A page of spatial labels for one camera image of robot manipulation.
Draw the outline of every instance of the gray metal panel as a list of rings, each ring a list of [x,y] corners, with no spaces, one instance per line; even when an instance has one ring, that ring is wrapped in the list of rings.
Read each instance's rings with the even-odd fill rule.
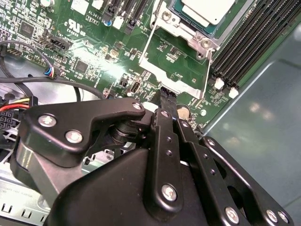
[[[254,78],[207,132],[301,225],[301,25]]]

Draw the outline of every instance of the red wire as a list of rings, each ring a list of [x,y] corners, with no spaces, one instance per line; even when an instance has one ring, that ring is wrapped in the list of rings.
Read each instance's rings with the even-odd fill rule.
[[[22,104],[6,105],[6,106],[3,106],[2,108],[0,108],[0,112],[5,111],[5,110],[7,110],[7,109],[18,108],[18,107],[21,107],[21,108],[29,108],[28,105],[22,105]]]

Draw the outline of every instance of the capacitor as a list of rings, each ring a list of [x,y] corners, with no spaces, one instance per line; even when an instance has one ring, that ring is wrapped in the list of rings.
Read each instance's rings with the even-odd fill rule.
[[[127,92],[127,97],[132,97],[133,93],[132,92]]]
[[[55,0],[41,0],[40,3],[43,7],[52,7],[55,5]]]
[[[200,115],[203,116],[203,117],[206,116],[207,111],[205,109],[201,110]]]
[[[188,121],[190,118],[190,109],[186,105],[177,105],[177,112],[180,119]]]

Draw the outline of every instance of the white label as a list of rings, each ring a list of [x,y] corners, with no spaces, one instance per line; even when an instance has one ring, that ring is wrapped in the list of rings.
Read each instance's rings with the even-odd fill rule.
[[[85,0],[73,0],[71,8],[78,11],[80,14],[85,15],[88,9],[89,2]]]

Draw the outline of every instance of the yellow wire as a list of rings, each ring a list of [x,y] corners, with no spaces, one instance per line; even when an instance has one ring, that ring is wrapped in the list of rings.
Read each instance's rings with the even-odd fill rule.
[[[12,102],[12,104],[23,103],[23,102],[28,102],[28,101],[29,101],[29,98],[25,98],[25,99],[16,100],[16,101]]]

